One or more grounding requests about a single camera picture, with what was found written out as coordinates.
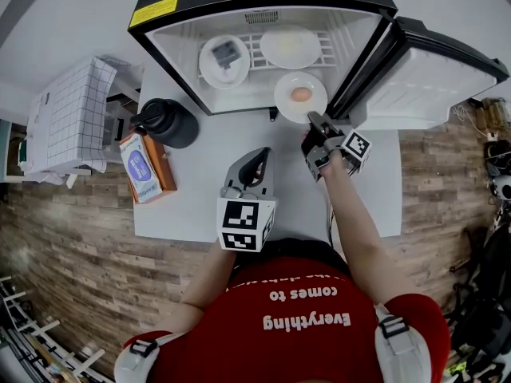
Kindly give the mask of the orange tissue box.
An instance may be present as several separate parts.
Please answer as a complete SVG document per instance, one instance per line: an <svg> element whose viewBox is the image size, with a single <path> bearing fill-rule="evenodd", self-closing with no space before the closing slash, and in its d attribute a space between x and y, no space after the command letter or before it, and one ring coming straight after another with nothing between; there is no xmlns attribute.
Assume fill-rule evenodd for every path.
<svg viewBox="0 0 511 383"><path fill-rule="evenodd" d="M131 135L124 138L120 142L120 144L122 144ZM162 144L154 141L149 136L143 136L143 140L145 142L145 148L147 150L147 153L149 154L149 159L151 160L152 166L156 172L156 175L160 181L160 186L162 188L161 194L159 194L155 198L151 199L150 201L146 202L146 203L150 203L153 200L162 197L163 195L167 195L167 194L170 194L171 192L175 192L177 190L177 187L176 187L176 183L173 178L173 175L172 175L172 171L170 168L170 164L168 162L167 155L164 151L164 146ZM132 192L133 202L135 204L142 204L142 203L138 203L136 201L136 199L134 198L134 191L133 191L133 187L130 183L130 180L129 180L129 186L130 186L130 189Z"/></svg>

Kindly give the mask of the person's right forearm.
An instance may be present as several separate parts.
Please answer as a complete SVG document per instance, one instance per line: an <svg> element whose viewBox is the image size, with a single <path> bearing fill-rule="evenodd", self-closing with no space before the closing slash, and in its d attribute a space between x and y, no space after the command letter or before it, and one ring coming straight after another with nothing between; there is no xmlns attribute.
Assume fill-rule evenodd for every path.
<svg viewBox="0 0 511 383"><path fill-rule="evenodd" d="M385 302L391 290L392 262L382 249L377 228L348 176L341 153L330 153L329 164L320 172L352 278L373 301Z"/></svg>

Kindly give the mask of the teal side table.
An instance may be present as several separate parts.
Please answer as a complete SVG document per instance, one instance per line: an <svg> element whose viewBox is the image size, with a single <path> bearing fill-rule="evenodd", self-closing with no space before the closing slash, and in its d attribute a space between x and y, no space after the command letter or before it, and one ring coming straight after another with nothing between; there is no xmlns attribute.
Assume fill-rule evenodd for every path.
<svg viewBox="0 0 511 383"><path fill-rule="evenodd" d="M10 143L11 123L0 119L0 183L12 183L7 174L7 161Z"/></svg>

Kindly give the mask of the wooden crate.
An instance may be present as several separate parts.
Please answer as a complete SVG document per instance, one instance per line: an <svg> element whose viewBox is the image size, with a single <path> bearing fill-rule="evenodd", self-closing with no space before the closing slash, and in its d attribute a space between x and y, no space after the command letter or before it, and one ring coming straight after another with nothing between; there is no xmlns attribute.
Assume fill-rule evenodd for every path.
<svg viewBox="0 0 511 383"><path fill-rule="evenodd" d="M506 130L509 127L508 110L504 98L484 98L475 101L476 127L480 130Z"/></svg>

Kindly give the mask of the person's black trousers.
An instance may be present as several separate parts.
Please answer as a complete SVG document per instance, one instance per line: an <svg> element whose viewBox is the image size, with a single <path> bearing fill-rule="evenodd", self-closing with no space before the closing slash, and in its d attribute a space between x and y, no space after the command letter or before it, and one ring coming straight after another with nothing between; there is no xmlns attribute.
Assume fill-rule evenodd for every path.
<svg viewBox="0 0 511 383"><path fill-rule="evenodd" d="M266 242L259 253L237 252L229 281L233 281L250 266L279 258L308 259L335 268L348 277L351 276L346 261L329 243L313 239L284 238Z"/></svg>

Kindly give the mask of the black equipment pile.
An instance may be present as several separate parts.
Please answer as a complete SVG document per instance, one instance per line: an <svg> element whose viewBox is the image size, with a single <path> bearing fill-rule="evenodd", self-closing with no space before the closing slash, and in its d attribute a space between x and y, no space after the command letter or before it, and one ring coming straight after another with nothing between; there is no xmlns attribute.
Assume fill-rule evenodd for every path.
<svg viewBox="0 0 511 383"><path fill-rule="evenodd" d="M454 284L455 306L445 316L464 367L454 371L454 383L493 383L505 367L497 357L511 353L511 230L466 228L463 235L470 256L450 272L463 270L466 279Z"/></svg>

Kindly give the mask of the person's red shirt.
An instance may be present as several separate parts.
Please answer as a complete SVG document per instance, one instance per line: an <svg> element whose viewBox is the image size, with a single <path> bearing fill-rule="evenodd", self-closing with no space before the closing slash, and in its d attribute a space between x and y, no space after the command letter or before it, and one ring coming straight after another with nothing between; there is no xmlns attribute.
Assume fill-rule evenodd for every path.
<svg viewBox="0 0 511 383"><path fill-rule="evenodd" d="M184 334L125 343L116 383L383 383L372 301L347 275L308 259L243 270Z"/></svg>

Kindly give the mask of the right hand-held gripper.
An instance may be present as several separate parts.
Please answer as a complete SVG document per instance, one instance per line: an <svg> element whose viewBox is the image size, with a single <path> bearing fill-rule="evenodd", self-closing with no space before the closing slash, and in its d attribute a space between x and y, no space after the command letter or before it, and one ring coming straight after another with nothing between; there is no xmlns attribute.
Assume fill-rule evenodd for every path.
<svg viewBox="0 0 511 383"><path fill-rule="evenodd" d="M328 115L312 111L307 117L313 128L305 136L301 150L315 182L322 177L321 170L330 163L333 151L340 151L347 161L349 176L359 172L366 163L372 143L355 130L347 135L337 130Z"/></svg>

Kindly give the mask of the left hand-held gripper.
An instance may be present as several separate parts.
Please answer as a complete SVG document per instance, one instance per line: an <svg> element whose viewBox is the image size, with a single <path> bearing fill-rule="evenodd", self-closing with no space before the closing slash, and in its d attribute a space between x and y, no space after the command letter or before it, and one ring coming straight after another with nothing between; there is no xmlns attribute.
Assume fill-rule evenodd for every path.
<svg viewBox="0 0 511 383"><path fill-rule="evenodd" d="M261 252L275 222L277 201L262 199L275 187L275 153L259 148L229 169L216 205L216 229L222 249Z"/></svg>

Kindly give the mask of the clear storage bin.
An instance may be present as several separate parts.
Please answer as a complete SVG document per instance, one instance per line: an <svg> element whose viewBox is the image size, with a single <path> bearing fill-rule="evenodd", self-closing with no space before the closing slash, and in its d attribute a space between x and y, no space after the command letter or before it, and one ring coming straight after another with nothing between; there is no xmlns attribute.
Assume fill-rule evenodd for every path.
<svg viewBox="0 0 511 383"><path fill-rule="evenodd" d="M106 105L103 149L118 152L121 140L130 135L129 125L132 116L137 114L138 103L123 99L110 101Z"/></svg>

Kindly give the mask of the white round plate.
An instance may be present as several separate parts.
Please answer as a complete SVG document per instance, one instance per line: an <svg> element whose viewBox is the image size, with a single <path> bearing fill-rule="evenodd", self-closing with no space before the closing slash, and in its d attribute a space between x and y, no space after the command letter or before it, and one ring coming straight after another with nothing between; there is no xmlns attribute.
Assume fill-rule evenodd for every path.
<svg viewBox="0 0 511 383"><path fill-rule="evenodd" d="M218 66L211 49L224 41L233 40L241 52L241 58L231 63L230 69ZM241 84L248 75L251 57L247 46L237 36L225 34L208 40L199 54L199 71L203 79L215 89L232 89Z"/></svg>
<svg viewBox="0 0 511 383"><path fill-rule="evenodd" d="M299 35L302 49L295 55L285 55L277 50L275 40L279 35ZM283 69L304 69L315 63L321 54L321 45L316 35L301 26L283 25L272 27L261 37L261 53L266 60Z"/></svg>
<svg viewBox="0 0 511 383"><path fill-rule="evenodd" d="M295 102L290 98L291 92L297 87L307 87L312 91L312 97L307 102ZM307 124L307 114L316 111L323 115L327 109L328 96L323 83L305 72L288 73L281 77L274 90L275 106L288 120Z"/></svg>

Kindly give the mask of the dark grey square block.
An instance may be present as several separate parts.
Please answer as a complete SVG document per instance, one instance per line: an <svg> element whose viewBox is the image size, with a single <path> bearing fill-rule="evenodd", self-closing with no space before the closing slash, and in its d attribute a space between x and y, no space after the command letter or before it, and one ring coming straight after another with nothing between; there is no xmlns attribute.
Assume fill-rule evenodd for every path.
<svg viewBox="0 0 511 383"><path fill-rule="evenodd" d="M231 63L241 58L241 52L233 40L227 40L214 46L211 53L222 69L230 69Z"/></svg>

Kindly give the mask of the white checked tablecloth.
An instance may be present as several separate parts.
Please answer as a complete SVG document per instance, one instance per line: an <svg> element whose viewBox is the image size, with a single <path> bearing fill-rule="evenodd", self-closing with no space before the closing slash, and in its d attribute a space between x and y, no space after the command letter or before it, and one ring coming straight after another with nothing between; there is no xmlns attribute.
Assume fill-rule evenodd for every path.
<svg viewBox="0 0 511 383"><path fill-rule="evenodd" d="M26 129L26 161L30 181L62 184L64 175L81 166L105 172L103 150L106 99L117 70L91 57L75 65L36 98Z"/></svg>

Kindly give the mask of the black white helmet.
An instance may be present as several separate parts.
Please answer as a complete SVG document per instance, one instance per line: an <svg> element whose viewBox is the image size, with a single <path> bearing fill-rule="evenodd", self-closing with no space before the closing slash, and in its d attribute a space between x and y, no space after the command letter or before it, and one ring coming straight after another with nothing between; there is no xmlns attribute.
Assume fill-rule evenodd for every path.
<svg viewBox="0 0 511 383"><path fill-rule="evenodd" d="M486 143L484 158L491 192L498 199L511 202L511 142L497 140Z"/></svg>

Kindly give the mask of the white metal rack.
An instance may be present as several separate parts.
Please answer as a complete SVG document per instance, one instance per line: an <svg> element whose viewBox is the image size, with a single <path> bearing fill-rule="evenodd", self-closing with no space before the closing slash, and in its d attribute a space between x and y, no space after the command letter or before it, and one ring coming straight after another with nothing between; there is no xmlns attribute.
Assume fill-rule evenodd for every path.
<svg viewBox="0 0 511 383"><path fill-rule="evenodd" d="M93 364L103 349L79 358L49 332L58 320L41 325L31 313L25 291L17 292L11 276L0 275L0 380L6 383L115 383Z"/></svg>

